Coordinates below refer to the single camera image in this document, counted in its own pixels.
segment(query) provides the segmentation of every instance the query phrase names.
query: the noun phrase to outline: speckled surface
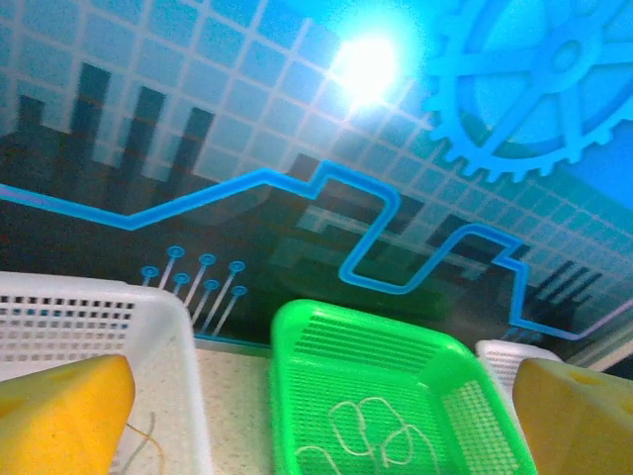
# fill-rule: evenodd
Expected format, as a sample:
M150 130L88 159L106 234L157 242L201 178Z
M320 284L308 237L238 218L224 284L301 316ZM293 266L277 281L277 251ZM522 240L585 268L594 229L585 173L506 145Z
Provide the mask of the speckled surface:
M270 360L207 349L196 351L214 475L271 475Z

